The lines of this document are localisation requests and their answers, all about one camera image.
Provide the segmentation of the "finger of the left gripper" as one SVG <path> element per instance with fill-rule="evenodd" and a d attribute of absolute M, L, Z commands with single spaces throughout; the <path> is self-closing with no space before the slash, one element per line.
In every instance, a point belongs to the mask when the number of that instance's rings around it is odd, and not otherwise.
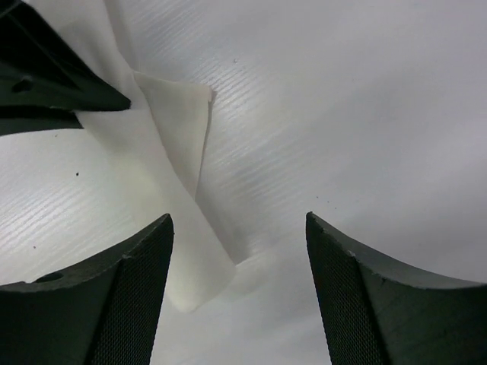
<path fill-rule="evenodd" d="M 131 101 L 99 78 L 32 6 L 2 1 L 1 106 L 121 111 Z"/>
<path fill-rule="evenodd" d="M 1 136 L 62 129 L 83 129 L 68 110 L 40 106 L 2 106 Z"/>

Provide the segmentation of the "white cloth napkin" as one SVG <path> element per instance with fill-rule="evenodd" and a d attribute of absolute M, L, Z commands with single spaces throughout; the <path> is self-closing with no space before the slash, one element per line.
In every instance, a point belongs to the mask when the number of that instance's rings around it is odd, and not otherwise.
<path fill-rule="evenodd" d="M 123 92 L 130 109 L 80 114 L 110 156 L 135 221 L 168 213 L 174 246 L 166 293 L 191 312 L 232 281 L 234 263 L 196 203 L 212 89 L 133 70 L 119 51 L 104 1 L 72 4 L 71 45 L 89 66 Z"/>

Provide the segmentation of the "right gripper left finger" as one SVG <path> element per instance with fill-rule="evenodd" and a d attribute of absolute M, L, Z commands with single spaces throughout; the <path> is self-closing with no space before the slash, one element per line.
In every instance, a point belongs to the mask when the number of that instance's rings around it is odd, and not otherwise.
<path fill-rule="evenodd" d="M 165 214 L 32 283 L 1 287 L 3 364 L 149 364 L 170 257 Z"/>

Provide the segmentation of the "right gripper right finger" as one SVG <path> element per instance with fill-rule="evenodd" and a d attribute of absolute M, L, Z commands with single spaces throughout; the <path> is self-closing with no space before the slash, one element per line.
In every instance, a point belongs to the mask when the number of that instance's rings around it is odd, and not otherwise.
<path fill-rule="evenodd" d="M 435 274 L 306 216 L 307 252 L 334 364 L 484 364 L 486 286 Z"/>

